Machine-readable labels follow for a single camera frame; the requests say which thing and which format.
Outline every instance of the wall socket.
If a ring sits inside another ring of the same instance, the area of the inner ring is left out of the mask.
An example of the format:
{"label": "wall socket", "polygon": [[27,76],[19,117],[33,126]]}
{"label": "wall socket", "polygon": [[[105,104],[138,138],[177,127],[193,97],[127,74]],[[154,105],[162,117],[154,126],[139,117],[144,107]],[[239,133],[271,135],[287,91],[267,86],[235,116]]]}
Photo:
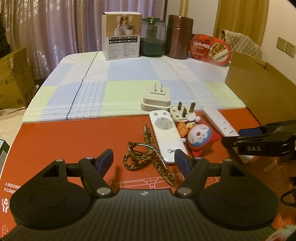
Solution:
{"label": "wall socket", "polygon": [[287,45],[287,41],[282,39],[281,37],[278,37],[278,42],[276,43],[276,47],[281,51],[285,52],[286,45]]}
{"label": "wall socket", "polygon": [[287,42],[287,46],[286,46],[286,50],[285,50],[286,54],[291,56],[292,58],[295,57],[295,53],[296,53],[296,46],[291,44],[290,42]]}

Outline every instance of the purple curtain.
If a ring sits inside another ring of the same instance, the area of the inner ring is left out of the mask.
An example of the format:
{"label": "purple curtain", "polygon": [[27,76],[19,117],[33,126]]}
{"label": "purple curtain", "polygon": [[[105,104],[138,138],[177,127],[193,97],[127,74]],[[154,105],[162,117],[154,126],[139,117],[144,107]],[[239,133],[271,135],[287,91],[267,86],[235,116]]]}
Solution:
{"label": "purple curtain", "polygon": [[15,51],[27,47],[34,79],[47,77],[73,53],[101,50],[101,16],[134,11],[163,19],[166,0],[2,0],[6,37]]}

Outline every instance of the power adapter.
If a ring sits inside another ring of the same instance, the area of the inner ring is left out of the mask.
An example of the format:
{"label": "power adapter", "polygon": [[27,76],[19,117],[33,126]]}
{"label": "power adapter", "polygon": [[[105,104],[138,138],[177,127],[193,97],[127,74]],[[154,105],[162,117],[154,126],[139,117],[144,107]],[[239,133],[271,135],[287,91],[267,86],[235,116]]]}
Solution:
{"label": "power adapter", "polygon": [[174,105],[170,108],[170,114],[174,122],[187,122],[187,116],[194,112],[195,102],[191,103],[190,107],[182,106],[182,102],[179,105]]}
{"label": "power adapter", "polygon": [[148,88],[144,92],[141,101],[141,109],[145,111],[151,110],[167,110],[170,111],[170,89],[155,83],[154,87]]}

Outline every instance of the remote control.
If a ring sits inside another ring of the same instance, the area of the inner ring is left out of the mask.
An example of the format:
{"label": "remote control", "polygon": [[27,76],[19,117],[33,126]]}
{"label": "remote control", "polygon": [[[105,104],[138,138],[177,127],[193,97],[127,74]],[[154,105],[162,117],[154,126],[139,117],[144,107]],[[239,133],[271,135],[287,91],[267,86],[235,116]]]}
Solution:
{"label": "remote control", "polygon": [[168,164],[175,163],[175,151],[181,149],[186,155],[187,150],[179,135],[177,127],[166,110],[153,110],[149,113],[159,151]]}
{"label": "remote control", "polygon": [[[211,106],[203,108],[205,116],[215,129],[224,137],[226,136],[239,136],[236,130],[230,125],[225,117],[216,109]],[[237,147],[233,147],[234,151],[238,153]],[[254,156],[239,155],[243,163],[248,163]]]}

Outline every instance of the cartoon face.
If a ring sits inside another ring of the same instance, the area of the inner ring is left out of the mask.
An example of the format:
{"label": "cartoon face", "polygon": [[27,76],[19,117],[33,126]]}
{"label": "cartoon face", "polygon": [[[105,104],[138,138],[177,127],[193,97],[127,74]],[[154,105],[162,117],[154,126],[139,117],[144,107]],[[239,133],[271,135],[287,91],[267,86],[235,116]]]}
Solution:
{"label": "cartoon face", "polygon": [[208,126],[199,124],[189,131],[187,140],[192,146],[199,147],[210,140],[211,133],[211,129]]}

